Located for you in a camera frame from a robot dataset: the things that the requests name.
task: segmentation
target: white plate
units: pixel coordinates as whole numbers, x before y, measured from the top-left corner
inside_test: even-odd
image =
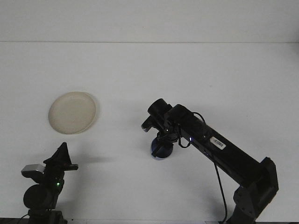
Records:
[[[87,93],[69,92],[55,100],[48,118],[56,131],[77,134],[92,124],[95,115],[96,104]]]

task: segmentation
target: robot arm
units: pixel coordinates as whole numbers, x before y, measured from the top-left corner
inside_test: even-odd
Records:
[[[151,127],[159,131],[152,145],[153,156],[167,157],[172,152],[172,143],[185,138],[240,185],[234,194],[236,206],[228,223],[255,223],[278,191],[274,162],[268,157],[257,162],[182,105],[172,107],[159,99],[148,112],[150,116],[142,128],[146,132]]]

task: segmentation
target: white wall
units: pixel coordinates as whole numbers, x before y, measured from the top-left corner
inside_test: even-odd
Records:
[[[297,0],[2,0],[0,41],[299,42]]]

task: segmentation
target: sticker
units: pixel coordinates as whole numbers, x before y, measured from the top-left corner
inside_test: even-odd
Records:
[[[224,149],[226,145],[224,145],[221,141],[216,139],[215,137],[210,138],[210,142],[216,145],[219,149]]]

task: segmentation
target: wire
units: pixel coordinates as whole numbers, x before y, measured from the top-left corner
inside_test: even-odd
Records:
[[[202,119],[202,122],[204,123],[204,127],[206,127],[206,121],[205,119],[203,118],[203,116],[200,114],[200,113],[197,113],[197,112],[192,112],[193,114],[197,114],[200,116],[200,118]],[[190,142],[188,143],[187,146],[182,146],[181,144],[181,138],[182,138],[182,134],[181,134],[181,127],[179,126],[179,135],[180,135],[180,138],[178,139],[178,144],[179,146],[181,146],[182,148],[187,148],[190,146]],[[218,168],[217,168],[217,164],[216,164],[216,160],[212,154],[212,159],[213,159],[213,163],[214,163],[214,166],[215,166],[215,170],[216,170],[216,174],[217,174],[217,178],[218,178],[218,182],[219,182],[219,186],[220,186],[220,190],[221,190],[221,195],[222,195],[222,199],[223,199],[223,203],[224,203],[224,209],[225,209],[225,217],[224,219],[222,220],[221,224],[224,224],[227,217],[228,217],[228,207],[226,205],[226,200],[225,200],[225,196],[224,196],[224,193],[223,193],[223,188],[222,188],[222,184],[221,184],[221,179],[220,179],[220,175],[219,175],[219,172],[218,172]]]
[[[17,222],[17,224],[19,224],[20,223],[20,221],[25,217],[25,216],[27,216],[28,214],[26,214],[26,215],[24,215],[24,216],[22,216],[20,219],[19,219],[19,221]]]
[[[192,113],[197,114],[198,116],[200,116],[200,118],[202,119],[202,122],[204,122],[204,124],[206,125],[206,121],[200,113],[197,113],[197,112],[192,112]]]
[[[205,121],[204,117],[200,113],[197,113],[197,112],[192,112],[192,113],[199,115],[202,122],[204,123],[204,126],[206,127],[206,121]],[[182,143],[181,143],[182,133],[181,133],[181,127],[180,126],[178,126],[178,131],[179,131],[179,136],[180,136],[179,139],[178,139],[178,145],[181,146],[182,148],[188,148],[191,145],[190,142],[186,146],[183,146]]]
[[[216,161],[215,161],[213,155],[212,155],[212,159],[213,159],[213,163],[214,163],[214,166],[215,166],[215,169],[216,169],[216,174],[217,174],[217,178],[218,178],[218,182],[219,182],[219,186],[220,186],[220,190],[221,190],[221,195],[222,195],[222,199],[223,199],[223,203],[224,203],[224,209],[225,209],[225,217],[224,217],[224,219],[222,220],[222,222],[220,224],[224,224],[227,217],[228,217],[228,208],[227,208],[226,201],[225,201],[225,196],[224,196],[224,193],[223,193],[223,188],[222,188],[222,184],[221,184],[221,180],[220,180],[220,175],[219,175],[218,168],[217,168],[217,165],[216,165]]]

